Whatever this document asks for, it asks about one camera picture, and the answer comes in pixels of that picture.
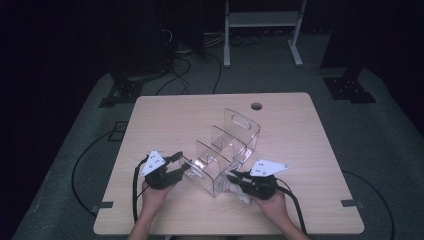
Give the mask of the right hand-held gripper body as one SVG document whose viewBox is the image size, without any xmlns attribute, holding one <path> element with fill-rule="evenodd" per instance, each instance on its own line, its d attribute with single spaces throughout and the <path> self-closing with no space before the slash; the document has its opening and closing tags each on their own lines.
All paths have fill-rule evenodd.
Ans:
<svg viewBox="0 0 424 240">
<path fill-rule="evenodd" d="M 257 159 L 249 171 L 242 173 L 242 178 L 247 181 L 242 190 L 248 195 L 267 200 L 278 187 L 275 175 L 288 169 L 289 166 L 284 163 Z"/>
</svg>

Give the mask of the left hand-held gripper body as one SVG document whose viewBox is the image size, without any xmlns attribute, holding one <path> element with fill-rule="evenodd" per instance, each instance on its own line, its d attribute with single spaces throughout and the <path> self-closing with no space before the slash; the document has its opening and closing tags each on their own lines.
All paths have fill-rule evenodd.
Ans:
<svg viewBox="0 0 424 240">
<path fill-rule="evenodd" d="M 164 189 L 182 180 L 182 177 L 172 176 L 165 162 L 166 157 L 162 157 L 156 150 L 152 150 L 145 159 L 145 165 L 140 175 L 145 182 L 153 189 Z"/>
</svg>

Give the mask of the white cloth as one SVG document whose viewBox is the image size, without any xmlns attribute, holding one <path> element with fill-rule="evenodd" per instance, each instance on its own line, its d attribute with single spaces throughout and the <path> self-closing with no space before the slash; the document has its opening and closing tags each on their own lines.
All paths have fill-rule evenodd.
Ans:
<svg viewBox="0 0 424 240">
<path fill-rule="evenodd" d="M 239 185 L 234 183 L 229 183 L 228 190 L 234 193 L 243 204 L 246 204 L 246 205 L 251 204 L 252 202 L 251 197 L 248 194 L 244 193 L 242 188 Z"/>
</svg>

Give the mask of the clear acrylic divided organizer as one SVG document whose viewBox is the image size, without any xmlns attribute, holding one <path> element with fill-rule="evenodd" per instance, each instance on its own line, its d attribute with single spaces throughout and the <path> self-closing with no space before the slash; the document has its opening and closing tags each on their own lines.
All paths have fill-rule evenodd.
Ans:
<svg viewBox="0 0 424 240">
<path fill-rule="evenodd" d="M 256 121 L 226 108 L 223 124 L 211 126 L 210 142 L 196 140 L 196 156 L 180 161 L 189 166 L 185 176 L 216 198 L 228 186 L 227 174 L 240 169 L 255 151 L 260 130 Z"/>
</svg>

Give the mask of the person's left hand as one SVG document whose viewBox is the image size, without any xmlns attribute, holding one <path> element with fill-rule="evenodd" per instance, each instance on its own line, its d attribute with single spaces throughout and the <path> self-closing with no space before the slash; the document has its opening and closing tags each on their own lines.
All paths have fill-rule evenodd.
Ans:
<svg viewBox="0 0 424 240">
<path fill-rule="evenodd" d="M 168 193 L 172 190 L 173 185 L 164 189 L 153 189 L 146 182 L 142 184 L 144 193 L 142 194 L 142 210 L 143 216 L 155 216 L 164 204 Z"/>
</svg>

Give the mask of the person's right hand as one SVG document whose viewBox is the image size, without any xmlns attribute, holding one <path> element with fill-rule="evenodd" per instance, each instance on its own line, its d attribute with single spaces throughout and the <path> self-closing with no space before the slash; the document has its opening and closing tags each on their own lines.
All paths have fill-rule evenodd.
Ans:
<svg viewBox="0 0 424 240">
<path fill-rule="evenodd" d="M 285 195 L 277 191 L 267 200 L 254 198 L 254 201 L 273 223 L 287 223 L 290 218 L 287 211 Z"/>
</svg>

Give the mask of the grey tape strip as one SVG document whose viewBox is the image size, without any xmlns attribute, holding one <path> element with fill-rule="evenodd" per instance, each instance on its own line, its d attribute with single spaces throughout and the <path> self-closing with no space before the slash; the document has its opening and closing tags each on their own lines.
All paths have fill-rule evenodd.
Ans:
<svg viewBox="0 0 424 240">
<path fill-rule="evenodd" d="M 105 209 L 105 208 L 112 208 L 113 207 L 113 201 L 106 201 L 106 202 L 101 202 L 98 205 L 94 205 L 89 209 L 89 212 L 93 215 L 93 216 L 97 216 L 98 212 L 100 209 Z"/>
<path fill-rule="evenodd" d="M 358 209 L 364 207 L 363 202 L 354 199 L 341 200 L 341 204 L 343 207 L 357 207 Z"/>
</svg>

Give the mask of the black stand base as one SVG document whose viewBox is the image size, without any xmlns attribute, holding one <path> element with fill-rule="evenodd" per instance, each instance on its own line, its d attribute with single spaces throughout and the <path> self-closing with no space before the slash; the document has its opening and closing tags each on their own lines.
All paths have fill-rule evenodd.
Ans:
<svg viewBox="0 0 424 240">
<path fill-rule="evenodd" d="M 349 100 L 354 104 L 375 103 L 373 96 L 358 80 L 366 63 L 367 54 L 364 41 L 361 39 L 361 14 L 357 10 L 355 0 L 343 0 L 321 67 L 346 68 L 341 76 L 324 78 L 334 100 Z"/>
<path fill-rule="evenodd" d="M 113 85 L 108 95 L 100 102 L 100 108 L 111 108 L 116 104 L 135 103 L 140 96 L 143 84 L 131 81 L 123 72 L 112 71 Z"/>
</svg>

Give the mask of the white metal stand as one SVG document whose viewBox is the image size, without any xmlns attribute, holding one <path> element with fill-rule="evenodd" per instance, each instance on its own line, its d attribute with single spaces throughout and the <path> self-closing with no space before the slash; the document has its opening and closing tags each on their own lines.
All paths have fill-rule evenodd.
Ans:
<svg viewBox="0 0 424 240">
<path fill-rule="evenodd" d="M 287 41 L 293 61 L 297 67 L 303 66 L 303 61 L 297 49 L 307 0 L 301 0 L 297 11 L 278 12 L 231 12 L 230 0 L 225 1 L 223 66 L 231 66 L 230 30 L 233 28 L 262 27 L 293 27 L 292 38 Z"/>
</svg>

